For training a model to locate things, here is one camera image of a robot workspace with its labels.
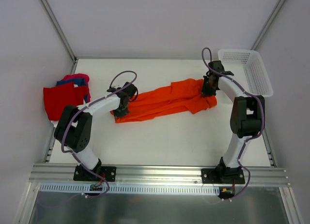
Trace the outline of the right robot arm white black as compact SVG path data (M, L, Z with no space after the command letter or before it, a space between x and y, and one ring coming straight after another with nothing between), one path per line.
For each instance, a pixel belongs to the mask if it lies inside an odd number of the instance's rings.
M232 101L232 138L218 165L212 170L201 170L201 179L204 184L244 184L241 160L250 141L264 130L264 97L247 92L231 71L225 71L221 61L211 61L206 66L209 70L203 77L201 94L211 97L220 90Z

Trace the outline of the orange t shirt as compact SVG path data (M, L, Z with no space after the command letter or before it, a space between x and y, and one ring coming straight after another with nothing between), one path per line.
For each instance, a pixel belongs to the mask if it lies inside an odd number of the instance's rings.
M187 111L196 114L215 107L217 105L216 97L204 97L202 86L203 79L189 78L141 93L136 100L129 103L129 113L123 117L115 117L115 122L146 121Z

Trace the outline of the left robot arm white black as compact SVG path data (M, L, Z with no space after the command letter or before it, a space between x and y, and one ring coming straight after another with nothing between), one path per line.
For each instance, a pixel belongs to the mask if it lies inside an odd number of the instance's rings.
M54 138L61 144L63 153L70 153L77 161L74 181L115 181L116 167L103 167L89 143L94 115L109 112L115 119L129 114L129 104L138 97L138 89L126 82L123 87L109 87L106 96L81 106L67 105L56 125Z

